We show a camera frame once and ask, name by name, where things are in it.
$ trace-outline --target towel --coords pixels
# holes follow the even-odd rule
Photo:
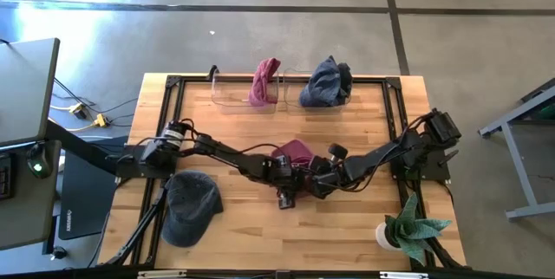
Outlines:
[[[269,91],[268,82],[278,71],[281,61],[276,58],[266,59],[260,62],[257,72],[252,80],[251,91],[249,92],[249,102],[254,107],[261,107],[268,104],[278,103],[275,92]]]
[[[294,139],[287,144],[280,146],[279,150],[276,149],[271,152],[271,156],[273,158],[277,158],[284,154],[291,159],[291,163],[293,165],[299,165],[302,167],[308,167],[314,157],[314,153],[310,151],[309,147],[298,139]]]

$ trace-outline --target desk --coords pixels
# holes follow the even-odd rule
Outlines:
[[[145,74],[130,143],[154,136],[167,76]],[[427,113],[423,78],[402,76],[401,82],[409,121]],[[333,142],[349,148],[349,154],[363,154],[389,142],[389,135],[381,88],[361,85],[363,89],[354,86],[351,103],[340,114],[305,116],[289,115],[282,102],[274,114],[222,114],[212,103],[211,84],[188,83],[181,118],[193,119],[197,130],[234,148],[301,139],[313,153],[325,157]],[[192,248],[180,249],[160,240],[156,269],[409,269],[406,256],[386,251],[375,241],[375,227],[384,215],[395,215],[401,209],[388,165],[378,170],[361,193],[335,191],[325,200],[300,198],[295,209],[285,211],[278,209],[274,188],[252,183],[227,165],[192,156],[178,163],[178,169],[185,168],[206,172],[216,181],[224,213],[214,217]],[[115,193],[99,263],[117,252],[137,224],[145,182],[132,179]],[[447,191],[435,182],[423,182],[422,191],[429,217],[454,221],[439,239],[464,264]],[[143,256],[148,244],[143,242]]]
[[[0,44],[0,151],[5,146],[47,141],[53,174],[35,178],[28,170],[25,151],[16,149],[12,169],[14,196],[0,204],[2,250],[46,240],[43,254],[52,252],[56,219],[52,207],[60,146],[87,162],[114,173],[115,165],[101,149],[48,120],[60,40],[56,38]]]

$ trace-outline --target wooden table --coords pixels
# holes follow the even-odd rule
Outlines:
[[[155,135],[167,76],[145,74],[131,144]],[[401,81],[411,121],[429,111],[426,88],[420,76],[402,76]],[[250,84],[240,85],[246,94]],[[334,142],[347,147],[349,154],[363,154],[389,142],[382,90],[372,84],[356,84],[350,104],[339,114],[307,116],[291,115],[281,101],[274,114],[222,114],[212,103],[210,84],[188,83],[181,118],[193,119],[197,130],[238,149],[301,139],[313,153],[328,157],[328,146]],[[375,240],[375,227],[384,215],[395,215],[401,209],[388,165],[379,168],[363,192],[335,191],[325,200],[300,198],[295,209],[285,211],[278,209],[275,188],[253,183],[227,165],[192,156],[178,163],[178,170],[186,168],[206,172],[216,181],[225,210],[213,218],[192,248],[176,248],[161,239],[156,269],[409,269],[406,256],[382,249]],[[145,182],[132,179],[115,193],[100,263],[116,253],[137,224]],[[465,264],[445,187],[423,182],[422,191],[429,217],[453,221],[440,242],[456,261]],[[142,258],[150,234],[148,230]]]

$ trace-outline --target clear plastic bin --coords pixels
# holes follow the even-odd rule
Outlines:
[[[222,114],[273,114],[276,104],[253,106],[249,102],[252,82],[238,81],[238,74],[216,73],[212,78],[212,102]],[[278,101],[278,72],[266,87],[267,94]]]
[[[301,91],[308,84],[311,71],[296,71],[288,68],[284,72],[284,100],[289,114],[338,114],[350,102],[350,96],[344,105],[335,107],[303,107],[299,103]]]

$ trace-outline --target fabric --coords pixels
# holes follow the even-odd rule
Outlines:
[[[252,79],[252,87],[249,92],[249,102],[252,106],[261,107],[278,103],[276,92],[268,89],[268,82],[278,71],[280,64],[281,61],[276,58],[269,58],[260,62]]]
[[[336,64],[331,55],[320,62],[303,88],[299,103],[303,107],[335,107],[344,105],[350,96],[353,77],[346,63]]]
[[[310,151],[309,147],[298,139],[294,139],[287,144],[280,146],[279,149],[280,150],[276,149],[271,152],[271,156],[273,158],[277,158],[286,154],[289,159],[291,159],[291,163],[293,165],[308,167],[309,163],[312,161],[312,157],[314,157],[314,154]]]
[[[183,171],[166,183],[168,211],[162,238],[180,248],[195,245],[214,214],[224,211],[216,183],[203,172]]]

